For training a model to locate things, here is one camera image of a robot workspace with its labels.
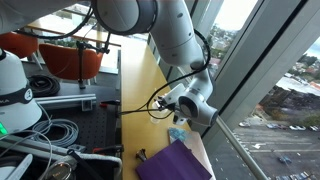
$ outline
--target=purple cloth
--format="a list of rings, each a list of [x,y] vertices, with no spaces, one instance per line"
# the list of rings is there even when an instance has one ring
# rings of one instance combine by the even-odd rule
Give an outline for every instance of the purple cloth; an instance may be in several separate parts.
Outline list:
[[[141,180],[208,180],[212,175],[180,140],[136,168]]]

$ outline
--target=wooden desk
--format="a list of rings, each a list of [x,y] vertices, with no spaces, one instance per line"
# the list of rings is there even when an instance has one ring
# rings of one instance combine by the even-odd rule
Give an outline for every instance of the wooden desk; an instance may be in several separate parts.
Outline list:
[[[126,40],[125,44],[122,44],[121,53],[122,111],[139,108],[147,102],[157,88],[165,83],[165,77],[147,44],[131,39]],[[165,88],[159,95],[163,95],[169,90],[169,88]],[[190,130],[187,123],[183,126],[173,125],[172,119],[173,115],[158,124],[153,124],[148,113],[140,112],[122,116],[121,138],[125,149],[122,155],[124,180],[139,179],[135,172],[135,168],[141,163],[135,158],[138,150],[146,149],[147,157],[151,157],[169,145],[169,127]],[[203,147],[200,136],[198,144]],[[211,169],[206,154],[204,159],[207,163],[205,166]]]
[[[44,16],[26,26],[26,28],[50,32],[54,34],[65,34],[76,28],[69,20],[54,15]],[[82,28],[72,37],[82,39],[89,31],[88,28]],[[107,40],[108,33],[96,30],[90,30],[85,36],[85,40],[104,43]],[[112,34],[110,36],[110,44],[120,46],[123,41],[123,36]]]

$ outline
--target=orange chair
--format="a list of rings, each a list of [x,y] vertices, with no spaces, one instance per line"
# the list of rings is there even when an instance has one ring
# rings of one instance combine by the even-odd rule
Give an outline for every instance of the orange chair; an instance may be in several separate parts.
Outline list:
[[[49,72],[61,79],[79,80],[79,55],[76,48],[40,44],[39,51]],[[99,72],[103,53],[85,49],[82,56],[82,79],[95,78]]]
[[[9,32],[0,35],[0,47],[17,55],[20,59],[31,56],[42,70],[41,64],[34,54],[38,50],[37,38]]]

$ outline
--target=road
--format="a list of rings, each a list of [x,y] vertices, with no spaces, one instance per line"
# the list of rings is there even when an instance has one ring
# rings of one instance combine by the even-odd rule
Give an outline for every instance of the road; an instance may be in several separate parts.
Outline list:
[[[320,178],[320,132],[268,129],[265,126],[236,128],[233,132],[268,177],[274,179],[305,171]],[[280,163],[277,158],[283,155],[293,163]],[[209,158],[217,179],[255,179],[227,140]]]

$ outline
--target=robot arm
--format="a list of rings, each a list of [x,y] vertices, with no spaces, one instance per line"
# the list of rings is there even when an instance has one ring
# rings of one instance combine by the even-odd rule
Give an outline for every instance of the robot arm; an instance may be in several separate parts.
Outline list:
[[[16,30],[76,0],[0,0],[0,34]],[[113,34],[131,35],[149,32],[161,58],[172,66],[203,67],[204,53],[197,43],[184,0],[91,0],[95,17]],[[174,122],[191,119],[211,126],[217,110],[206,100],[213,91],[207,69],[195,74],[188,87],[174,88],[159,100],[163,107],[175,111]]]

